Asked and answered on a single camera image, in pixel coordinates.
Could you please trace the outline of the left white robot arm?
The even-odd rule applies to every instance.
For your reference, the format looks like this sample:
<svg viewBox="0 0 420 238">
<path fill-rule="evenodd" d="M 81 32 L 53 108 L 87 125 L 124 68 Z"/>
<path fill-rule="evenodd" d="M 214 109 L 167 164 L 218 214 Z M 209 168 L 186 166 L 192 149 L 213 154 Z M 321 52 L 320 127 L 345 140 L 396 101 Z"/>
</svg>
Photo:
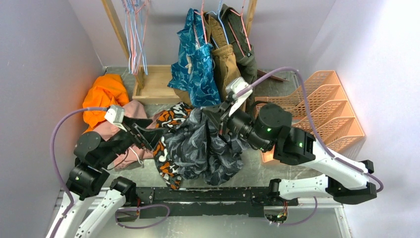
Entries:
<svg viewBox="0 0 420 238">
<path fill-rule="evenodd" d="M 151 226 L 167 220 L 170 208 L 163 204 L 142 206 L 136 183 L 124 177 L 114 179 L 101 203 L 89 216 L 85 215 L 109 177 L 108 166 L 118 156 L 127 155 L 133 145 L 148 150 L 157 147 L 166 129 L 149 129 L 151 122 L 150 119 L 124 118 L 119 121 L 122 128 L 109 138 L 96 131 L 83 133 L 79 137 L 74 149 L 75 166 L 68 180 L 63 180 L 59 171 L 56 172 L 64 196 L 47 237 L 93 238 L 111 217 L 124 228 L 125 225 L 118 220 L 118 214 L 156 207 L 165 208 L 166 214 Z"/>
</svg>

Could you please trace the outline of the dark leaf print shorts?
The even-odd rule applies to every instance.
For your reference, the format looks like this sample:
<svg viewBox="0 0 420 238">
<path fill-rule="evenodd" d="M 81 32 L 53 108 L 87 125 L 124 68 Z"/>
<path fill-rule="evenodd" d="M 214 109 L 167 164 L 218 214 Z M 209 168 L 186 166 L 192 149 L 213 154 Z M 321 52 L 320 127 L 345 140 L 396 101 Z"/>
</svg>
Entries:
<svg viewBox="0 0 420 238">
<path fill-rule="evenodd" d="M 203 178 L 213 186 L 229 181 L 243 168 L 241 154 L 250 147 L 231 132 L 219 135 L 199 108 L 192 109 L 167 141 L 182 180 Z"/>
</svg>

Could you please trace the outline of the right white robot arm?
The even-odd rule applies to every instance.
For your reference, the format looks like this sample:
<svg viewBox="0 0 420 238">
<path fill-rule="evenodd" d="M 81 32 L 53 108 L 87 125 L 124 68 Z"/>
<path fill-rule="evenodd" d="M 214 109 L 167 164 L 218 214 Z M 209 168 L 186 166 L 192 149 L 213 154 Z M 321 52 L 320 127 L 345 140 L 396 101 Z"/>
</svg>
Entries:
<svg viewBox="0 0 420 238">
<path fill-rule="evenodd" d="M 256 150 L 273 152 L 273 159 L 290 166 L 302 166 L 320 172 L 304 179 L 272 179 L 267 199 L 272 205 L 300 197 L 331 197 L 334 201 L 356 205 L 377 197 L 376 185 L 369 181 L 374 172 L 372 161 L 355 162 L 340 158 L 324 149 L 320 139 L 292 126 L 292 115 L 280 106 L 267 103 L 253 119 L 233 111 L 226 103 L 204 107 L 202 112 L 223 135 L 231 132 Z"/>
</svg>

